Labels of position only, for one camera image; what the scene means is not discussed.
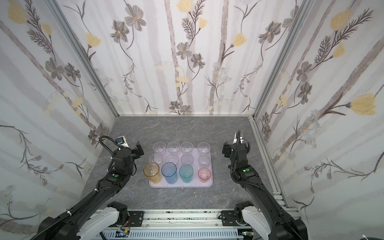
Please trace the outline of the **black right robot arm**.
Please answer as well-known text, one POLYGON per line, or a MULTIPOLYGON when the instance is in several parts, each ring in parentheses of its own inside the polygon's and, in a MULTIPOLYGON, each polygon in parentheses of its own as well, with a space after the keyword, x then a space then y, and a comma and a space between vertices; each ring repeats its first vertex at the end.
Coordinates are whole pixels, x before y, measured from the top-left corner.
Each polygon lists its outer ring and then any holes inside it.
POLYGON ((256 220, 256 223, 252 225, 254 230, 260 229, 262 224, 265 224, 263 228, 270 230, 265 237, 262 237, 265 240, 307 240, 308 231, 303 220, 294 219, 279 205, 273 195, 264 187, 259 173, 248 163, 249 149, 249 144, 224 143, 222 150, 224 157, 231 161, 229 165, 231 179, 244 188, 256 203, 256 205, 251 202, 236 204, 234 215, 237 224, 250 225, 251 221, 256 220), (257 216, 246 219, 244 210, 250 207, 261 210, 265 220, 260 221, 257 216))

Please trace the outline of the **pink plastic cup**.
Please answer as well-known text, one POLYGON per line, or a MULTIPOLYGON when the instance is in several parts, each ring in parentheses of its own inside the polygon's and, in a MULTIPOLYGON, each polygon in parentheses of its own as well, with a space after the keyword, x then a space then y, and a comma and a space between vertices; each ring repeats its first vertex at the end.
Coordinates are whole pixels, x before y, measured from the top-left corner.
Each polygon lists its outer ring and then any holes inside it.
POLYGON ((206 183, 211 179, 212 172, 208 168, 201 168, 198 171, 198 177, 202 183, 206 183))

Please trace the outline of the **teal textured plastic cup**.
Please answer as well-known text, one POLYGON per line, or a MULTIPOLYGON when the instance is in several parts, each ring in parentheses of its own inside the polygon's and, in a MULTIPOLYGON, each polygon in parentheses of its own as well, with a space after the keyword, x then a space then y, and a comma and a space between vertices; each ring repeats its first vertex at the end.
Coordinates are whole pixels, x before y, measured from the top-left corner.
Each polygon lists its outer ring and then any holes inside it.
POLYGON ((179 174, 180 174, 182 181, 185 184, 189 184, 193 179, 194 168, 189 164, 182 165, 180 167, 179 174))

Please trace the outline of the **blue textured plastic cup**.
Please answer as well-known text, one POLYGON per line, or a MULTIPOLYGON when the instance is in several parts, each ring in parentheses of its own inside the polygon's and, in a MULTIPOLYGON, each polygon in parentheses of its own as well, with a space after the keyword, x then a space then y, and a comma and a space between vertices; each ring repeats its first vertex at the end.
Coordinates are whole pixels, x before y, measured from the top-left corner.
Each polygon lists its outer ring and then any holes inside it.
POLYGON ((161 168, 161 173, 168 184, 173 185, 177 182, 177 166, 174 163, 165 163, 161 168))

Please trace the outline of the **yellow transparent plastic cup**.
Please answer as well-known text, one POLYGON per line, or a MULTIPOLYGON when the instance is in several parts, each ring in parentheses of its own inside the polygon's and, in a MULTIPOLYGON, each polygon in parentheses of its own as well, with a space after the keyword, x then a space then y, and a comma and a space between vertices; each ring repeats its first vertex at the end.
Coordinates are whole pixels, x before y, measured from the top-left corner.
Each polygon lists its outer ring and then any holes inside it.
POLYGON ((151 162, 145 165, 143 173, 146 178, 153 184, 158 184, 162 180, 162 175, 160 173, 160 167, 157 163, 151 162))

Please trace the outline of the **clear plastic cup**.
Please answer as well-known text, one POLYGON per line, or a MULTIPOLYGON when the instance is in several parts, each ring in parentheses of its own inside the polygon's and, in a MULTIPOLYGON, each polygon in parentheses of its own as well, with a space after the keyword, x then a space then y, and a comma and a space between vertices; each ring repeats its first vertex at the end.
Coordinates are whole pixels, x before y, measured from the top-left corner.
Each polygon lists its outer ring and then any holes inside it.
POLYGON ((164 156, 167 152, 167 144, 164 142, 156 142, 153 145, 153 150, 154 150, 155 154, 160 154, 160 155, 164 156))

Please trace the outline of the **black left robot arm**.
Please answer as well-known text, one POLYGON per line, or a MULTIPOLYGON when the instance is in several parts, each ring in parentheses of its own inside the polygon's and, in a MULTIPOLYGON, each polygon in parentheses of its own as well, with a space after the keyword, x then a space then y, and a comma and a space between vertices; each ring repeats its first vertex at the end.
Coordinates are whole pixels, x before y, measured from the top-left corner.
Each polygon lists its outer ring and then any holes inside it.
POLYGON ((73 207, 56 218, 47 217, 38 228, 33 240, 81 240, 81 227, 109 199, 119 193, 137 171, 135 160, 144 155, 139 142, 134 149, 117 145, 107 174, 95 189, 73 207))

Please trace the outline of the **frosted textured plastic cup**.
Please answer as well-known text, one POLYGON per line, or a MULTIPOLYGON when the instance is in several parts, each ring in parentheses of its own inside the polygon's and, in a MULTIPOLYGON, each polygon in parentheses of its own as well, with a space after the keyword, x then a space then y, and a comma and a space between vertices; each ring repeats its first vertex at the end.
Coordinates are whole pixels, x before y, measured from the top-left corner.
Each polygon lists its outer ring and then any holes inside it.
POLYGON ((190 154, 194 149, 194 145, 191 142, 183 142, 181 144, 181 151, 182 154, 190 154))

